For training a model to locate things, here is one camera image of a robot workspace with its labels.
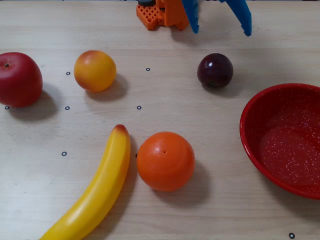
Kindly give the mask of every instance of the bowl rim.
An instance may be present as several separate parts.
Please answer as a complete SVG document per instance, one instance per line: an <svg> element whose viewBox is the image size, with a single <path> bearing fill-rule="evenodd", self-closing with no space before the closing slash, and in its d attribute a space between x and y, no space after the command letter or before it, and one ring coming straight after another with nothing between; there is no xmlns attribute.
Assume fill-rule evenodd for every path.
<svg viewBox="0 0 320 240"><path fill-rule="evenodd" d="M258 100L260 99L263 95L271 93L275 90L279 90L279 89L285 89L285 88L308 88L309 90L313 90L313 91L317 91L320 92L320 87L318 86L314 86L314 85L309 85L309 84L305 84L305 83L283 83L283 84L279 84L279 85L274 85L271 87L268 87L260 92L258 92L255 96L253 96L249 102L245 105L242 114L241 114L241 118L240 118L240 125L239 125L239 130L240 130L240 138L241 138L241 142L243 145L243 148L246 152L246 154L248 155L249 159L251 160L251 162L253 163L253 165L265 176L267 177L271 182L273 182L274 184L276 184L277 186L287 190L288 192L291 192L293 194L299 195L301 197L305 197L305 198L310 198L310 199L318 199L320 200L320 193L311 193L311 192L307 192L307 191L303 191L303 190L299 190L287 183L285 183L284 181L276 178L275 176L273 176L255 157L253 152L251 151L249 145L248 145L248 141L246 138L246 134L245 134L245 123L247 120L247 116L248 116L248 112L251 109L252 105Z"/></svg>

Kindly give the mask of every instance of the yellow banana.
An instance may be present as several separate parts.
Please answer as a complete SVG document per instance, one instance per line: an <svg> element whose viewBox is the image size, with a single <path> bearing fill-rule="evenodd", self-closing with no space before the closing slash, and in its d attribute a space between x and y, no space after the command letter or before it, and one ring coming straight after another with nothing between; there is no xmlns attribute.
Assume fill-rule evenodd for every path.
<svg viewBox="0 0 320 240"><path fill-rule="evenodd" d="M40 240L81 240L88 235L115 203L126 178L129 159L129 133L125 126L116 125L89 186Z"/></svg>

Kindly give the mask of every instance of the orange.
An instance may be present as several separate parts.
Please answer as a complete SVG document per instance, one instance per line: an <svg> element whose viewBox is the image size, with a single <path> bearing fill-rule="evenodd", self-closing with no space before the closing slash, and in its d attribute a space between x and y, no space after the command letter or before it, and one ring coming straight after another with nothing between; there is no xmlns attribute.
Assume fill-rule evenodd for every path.
<svg viewBox="0 0 320 240"><path fill-rule="evenodd" d="M158 132L141 145L137 169L149 187L175 191L185 185L194 172L194 150L182 136L169 131Z"/></svg>
<svg viewBox="0 0 320 240"><path fill-rule="evenodd" d="M116 78L117 68L113 59L102 51L82 53L74 64L74 78L83 89L101 92Z"/></svg>

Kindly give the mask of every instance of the table surface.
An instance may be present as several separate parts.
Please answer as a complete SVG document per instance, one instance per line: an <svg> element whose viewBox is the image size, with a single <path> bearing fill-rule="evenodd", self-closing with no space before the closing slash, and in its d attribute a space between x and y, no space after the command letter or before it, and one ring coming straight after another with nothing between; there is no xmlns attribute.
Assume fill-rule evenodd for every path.
<svg viewBox="0 0 320 240"><path fill-rule="evenodd" d="M147 31L135 2L0 2L0 53L28 54L44 80L33 106L0 107L0 240L39 239L83 193L116 124L131 135L128 176L86 240L283 240L290 232L319 240L320 201L265 179L243 149L239 120L269 86L320 84L320 3L248 4L251 37L219 2L200 5L199 34ZM97 94L73 77L77 57L92 49L117 66L116 82ZM234 67L215 93L196 75L213 52ZM194 176L177 192L154 192L137 174L139 146L159 131L181 134L195 152Z"/></svg>

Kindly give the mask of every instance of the plum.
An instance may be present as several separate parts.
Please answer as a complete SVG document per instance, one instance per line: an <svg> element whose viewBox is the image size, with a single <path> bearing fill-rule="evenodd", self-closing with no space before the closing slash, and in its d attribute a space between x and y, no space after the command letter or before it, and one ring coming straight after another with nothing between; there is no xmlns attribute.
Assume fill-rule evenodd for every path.
<svg viewBox="0 0 320 240"><path fill-rule="evenodd" d="M227 86L234 74L234 67L225 55L211 53L202 59L198 66L197 77L202 85L210 89Z"/></svg>

